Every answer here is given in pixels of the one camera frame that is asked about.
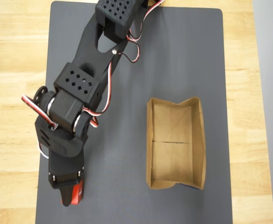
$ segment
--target paper bag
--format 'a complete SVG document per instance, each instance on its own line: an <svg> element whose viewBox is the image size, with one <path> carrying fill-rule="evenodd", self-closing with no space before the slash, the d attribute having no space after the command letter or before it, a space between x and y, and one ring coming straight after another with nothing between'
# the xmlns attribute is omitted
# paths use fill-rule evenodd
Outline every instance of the paper bag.
<svg viewBox="0 0 273 224"><path fill-rule="evenodd" d="M203 189L206 146L201 102L180 104L151 98L147 103L146 181L150 189L182 183Z"/></svg>

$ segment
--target ventilation holes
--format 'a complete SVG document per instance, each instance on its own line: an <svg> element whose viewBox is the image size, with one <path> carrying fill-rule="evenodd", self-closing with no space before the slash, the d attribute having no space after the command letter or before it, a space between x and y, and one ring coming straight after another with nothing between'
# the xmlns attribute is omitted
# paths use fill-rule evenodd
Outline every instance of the ventilation holes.
<svg viewBox="0 0 273 224"><path fill-rule="evenodd" d="M42 134L45 136L45 138L47 138L49 140L49 137L47 136L47 134L45 134L45 132L42 129L40 129L40 132L42 132Z"/></svg>
<svg viewBox="0 0 273 224"><path fill-rule="evenodd" d="M47 144L48 146L50 146L49 142L48 142L43 136L41 136L41 138L43 139L43 141L46 142L46 144Z"/></svg>

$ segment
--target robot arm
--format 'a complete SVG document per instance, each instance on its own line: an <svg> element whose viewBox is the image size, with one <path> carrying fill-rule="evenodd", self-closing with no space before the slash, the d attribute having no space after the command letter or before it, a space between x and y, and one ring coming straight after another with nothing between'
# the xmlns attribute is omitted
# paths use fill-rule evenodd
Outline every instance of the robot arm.
<svg viewBox="0 0 273 224"><path fill-rule="evenodd" d="M65 65L54 82L55 91L42 86L33 99L22 97L39 113L35 122L39 147L42 144L49 149L48 180L53 189L60 190L64 206L78 204L82 198L87 132L90 124L98 125L96 116L108 108L112 73L128 41L137 43L129 37L129 28L139 7L147 7L148 0L127 0L123 4L100 0L83 31L74 60ZM103 33L116 43L106 53L97 49ZM95 112L106 86L106 107L103 112Z"/></svg>

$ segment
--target dark gray board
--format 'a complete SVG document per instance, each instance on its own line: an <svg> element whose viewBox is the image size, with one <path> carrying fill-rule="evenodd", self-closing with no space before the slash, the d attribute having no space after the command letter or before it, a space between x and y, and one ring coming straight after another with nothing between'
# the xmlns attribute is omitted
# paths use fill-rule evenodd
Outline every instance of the dark gray board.
<svg viewBox="0 0 273 224"><path fill-rule="evenodd" d="M46 85L74 58L94 4L54 2L50 14ZM144 23L141 57L122 57L112 100L90 127L85 147L86 184L78 206L64 207L40 160L36 223L228 224L232 223L223 16L218 9L159 7ZM125 50L136 55L135 45ZM176 184L150 190L146 170L146 103L150 97L176 103L201 99L207 153L204 190ZM106 92L100 105L103 108Z"/></svg>

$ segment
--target table surface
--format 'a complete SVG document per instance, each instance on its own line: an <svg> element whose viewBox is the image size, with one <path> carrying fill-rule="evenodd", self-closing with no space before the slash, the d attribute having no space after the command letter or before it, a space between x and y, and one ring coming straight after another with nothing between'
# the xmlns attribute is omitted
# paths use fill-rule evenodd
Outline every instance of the table surface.
<svg viewBox="0 0 273 224"><path fill-rule="evenodd" d="M0 224L35 222L37 115L20 98L45 84L51 2L0 0ZM251 0L166 0L164 6L222 10L233 222L273 223Z"/></svg>

